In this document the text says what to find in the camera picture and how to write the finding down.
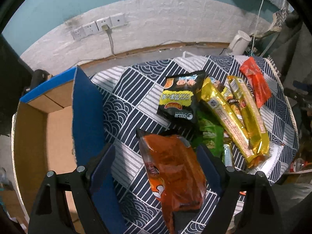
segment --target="silver bolt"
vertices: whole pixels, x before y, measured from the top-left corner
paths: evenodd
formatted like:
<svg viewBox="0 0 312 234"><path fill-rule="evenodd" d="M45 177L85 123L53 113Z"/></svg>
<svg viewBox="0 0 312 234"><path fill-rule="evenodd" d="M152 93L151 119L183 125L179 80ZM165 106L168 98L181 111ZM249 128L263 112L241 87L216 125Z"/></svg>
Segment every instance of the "silver bolt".
<svg viewBox="0 0 312 234"><path fill-rule="evenodd" d="M46 174L48 177L52 177L54 175L54 172L53 171L49 171L47 174Z"/></svg>
<svg viewBox="0 0 312 234"><path fill-rule="evenodd" d="M264 172L262 172L262 171L258 171L257 174L258 174L260 177L264 177L264 176L265 176Z"/></svg>
<svg viewBox="0 0 312 234"><path fill-rule="evenodd" d="M77 167L77 172L79 172L79 173L83 172L84 170L85 170L85 167L82 165Z"/></svg>
<svg viewBox="0 0 312 234"><path fill-rule="evenodd" d="M227 171L232 173L235 171L235 168L233 166L227 166Z"/></svg>

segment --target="wall outlet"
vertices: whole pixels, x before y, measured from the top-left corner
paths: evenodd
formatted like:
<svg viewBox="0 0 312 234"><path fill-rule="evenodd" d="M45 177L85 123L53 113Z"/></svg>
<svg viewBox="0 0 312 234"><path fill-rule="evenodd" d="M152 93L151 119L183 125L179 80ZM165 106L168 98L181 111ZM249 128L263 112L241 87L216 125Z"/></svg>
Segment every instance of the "wall outlet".
<svg viewBox="0 0 312 234"><path fill-rule="evenodd" d="M82 26L77 29L71 30L71 35L73 36L74 40L80 40L87 37L87 35L85 34L85 30L82 28Z"/></svg>
<svg viewBox="0 0 312 234"><path fill-rule="evenodd" d="M102 26L108 25L109 28L112 28L112 21L110 20L110 17L104 17L100 18L96 21L96 25L99 28L99 31L102 32Z"/></svg>
<svg viewBox="0 0 312 234"><path fill-rule="evenodd" d="M110 20L112 21L112 28L118 27L118 26L124 26L126 24L126 19L124 18L123 13L110 16Z"/></svg>
<svg viewBox="0 0 312 234"><path fill-rule="evenodd" d="M89 36L91 34L96 34L99 32L99 29L97 28L95 21L82 26L82 28L85 30L85 34L87 36Z"/></svg>

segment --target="patterned tablecloth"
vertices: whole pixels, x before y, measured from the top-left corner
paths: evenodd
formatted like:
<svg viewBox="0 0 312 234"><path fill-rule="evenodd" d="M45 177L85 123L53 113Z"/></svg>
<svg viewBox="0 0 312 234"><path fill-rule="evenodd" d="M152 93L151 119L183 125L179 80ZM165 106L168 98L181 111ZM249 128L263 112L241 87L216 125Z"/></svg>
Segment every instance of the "patterned tablecloth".
<svg viewBox="0 0 312 234"><path fill-rule="evenodd" d="M162 218L161 205L152 194L141 158L136 128L159 133L174 124L156 114L159 97L168 75L182 74L203 69L222 83L227 83L228 74L248 80L239 71L246 56L195 56L178 57L173 60L160 60L136 64L130 67L114 67L95 74L92 82L99 87L104 100L104 124L106 138L116 147L116 159L111 171L121 212L127 222L126 234L169 233ZM272 167L269 181L274 183L288 168L298 150L298 135L292 112L287 105L283 90L271 69L269 61L255 58L263 71L272 91L272 97L261 107L260 112L268 130L270 140L284 144L283 151ZM190 139L189 129L178 128L180 133ZM245 160L239 150L234 148L235 166L245 168ZM207 187L204 205L182 233L202 231L209 220L218 197ZM236 213L243 206L240 196Z"/></svg>

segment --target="orange snack bag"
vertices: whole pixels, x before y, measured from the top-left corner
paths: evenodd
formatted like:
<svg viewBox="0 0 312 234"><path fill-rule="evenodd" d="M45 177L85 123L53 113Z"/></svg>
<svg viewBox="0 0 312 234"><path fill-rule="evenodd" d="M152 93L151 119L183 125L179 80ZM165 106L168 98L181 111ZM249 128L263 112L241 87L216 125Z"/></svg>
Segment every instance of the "orange snack bag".
<svg viewBox="0 0 312 234"><path fill-rule="evenodd" d="M206 194L205 175L185 138L149 134L140 129L137 137L151 190L161 202L170 234L175 234L178 230L174 212L199 212Z"/></svg>
<svg viewBox="0 0 312 234"><path fill-rule="evenodd" d="M247 78L255 94L255 102L260 108L270 97L271 90L266 83L255 59L250 57L239 69Z"/></svg>

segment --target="white mug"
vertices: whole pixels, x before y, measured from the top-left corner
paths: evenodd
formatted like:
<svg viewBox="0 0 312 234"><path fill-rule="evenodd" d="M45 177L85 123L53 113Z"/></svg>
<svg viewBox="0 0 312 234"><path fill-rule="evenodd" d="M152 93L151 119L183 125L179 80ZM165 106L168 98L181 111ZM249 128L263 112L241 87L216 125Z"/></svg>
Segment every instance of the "white mug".
<svg viewBox="0 0 312 234"><path fill-rule="evenodd" d="M247 33L238 31L232 42L229 44L227 53L229 55L243 54L251 40L251 37L249 37Z"/></svg>

